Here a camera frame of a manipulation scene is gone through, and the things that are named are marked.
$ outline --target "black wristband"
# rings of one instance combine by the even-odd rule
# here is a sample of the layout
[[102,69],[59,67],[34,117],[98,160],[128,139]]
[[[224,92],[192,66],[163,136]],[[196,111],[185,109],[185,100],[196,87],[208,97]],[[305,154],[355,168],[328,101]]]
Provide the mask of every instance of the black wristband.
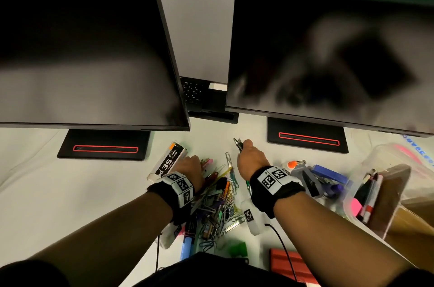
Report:
[[172,208],[173,218],[171,222],[175,225],[187,222],[190,217],[191,203],[180,208],[178,204],[178,195],[170,185],[164,182],[154,183],[148,187],[148,192],[156,193]]
[[[263,175],[265,171],[268,169],[273,170],[273,175],[269,175],[269,180],[266,183],[261,183],[258,181],[258,178]],[[279,184],[279,174],[285,175],[284,177],[288,178],[286,175],[290,175],[288,171],[280,169],[278,167],[273,166],[265,166],[263,168],[258,169],[250,179],[250,186],[252,188],[252,202],[261,212],[267,214],[270,219],[274,219],[274,204],[279,199],[288,198],[292,195],[295,195],[301,191],[305,191],[304,187],[297,182],[290,181],[281,185],[277,192],[274,194],[269,191],[269,187],[274,183]]]

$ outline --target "computer monitor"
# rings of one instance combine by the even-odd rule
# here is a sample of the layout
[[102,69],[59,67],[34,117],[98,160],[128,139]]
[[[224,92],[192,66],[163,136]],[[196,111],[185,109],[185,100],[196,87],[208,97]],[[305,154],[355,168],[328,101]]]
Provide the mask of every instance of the computer monitor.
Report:
[[0,126],[69,128],[59,157],[143,160],[189,131],[160,0],[1,0]]
[[433,5],[235,0],[226,109],[273,117],[269,142],[330,151],[342,126],[432,135]]

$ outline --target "hand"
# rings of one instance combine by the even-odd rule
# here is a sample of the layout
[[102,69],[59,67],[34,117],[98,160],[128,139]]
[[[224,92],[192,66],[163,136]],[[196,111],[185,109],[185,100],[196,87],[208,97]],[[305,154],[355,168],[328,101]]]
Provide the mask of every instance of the hand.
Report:
[[243,150],[238,155],[238,171],[243,179],[250,181],[254,172],[269,165],[265,154],[254,147],[252,141],[247,139],[243,142]]
[[190,157],[185,157],[178,161],[173,169],[174,172],[179,172],[187,176],[187,179],[194,186],[194,191],[198,192],[202,189],[205,180],[202,177],[202,167],[200,165],[200,160],[197,155]]

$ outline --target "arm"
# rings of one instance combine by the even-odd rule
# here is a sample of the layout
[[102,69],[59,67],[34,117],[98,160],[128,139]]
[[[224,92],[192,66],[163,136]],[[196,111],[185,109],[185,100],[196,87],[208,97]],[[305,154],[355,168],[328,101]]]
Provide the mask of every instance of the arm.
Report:
[[[238,170],[245,180],[268,166],[250,140],[243,144]],[[274,215],[308,267],[328,286],[380,287],[411,264],[392,249],[304,192],[279,199]]]
[[[186,157],[174,167],[194,189],[203,184],[199,158]],[[117,287],[169,224],[171,207],[157,194],[144,195],[87,224],[30,259],[56,266],[71,287]]]

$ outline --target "black cable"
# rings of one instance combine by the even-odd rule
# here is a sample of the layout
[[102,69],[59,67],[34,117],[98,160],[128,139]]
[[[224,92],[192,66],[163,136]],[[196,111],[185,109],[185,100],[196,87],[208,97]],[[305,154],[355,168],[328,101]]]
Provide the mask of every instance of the black cable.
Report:
[[155,261],[155,272],[158,271],[158,251],[160,250],[160,235],[157,237],[157,260]]
[[294,267],[292,266],[292,262],[291,262],[290,255],[288,254],[288,251],[286,250],[286,247],[285,247],[285,244],[284,244],[283,241],[282,241],[282,238],[281,238],[280,235],[277,233],[277,230],[274,229],[274,226],[273,226],[273,225],[271,225],[271,224],[265,224],[265,226],[268,226],[268,227],[272,228],[272,229],[274,230],[274,232],[276,233],[276,235],[279,237],[279,240],[280,240],[280,242],[282,243],[283,249],[285,250],[286,256],[288,257],[288,261],[290,262],[291,270],[292,270],[292,273],[293,273],[293,275],[294,275],[294,278],[295,278],[296,281],[298,282],[298,280],[297,280],[297,276],[296,276],[296,272],[294,271]]

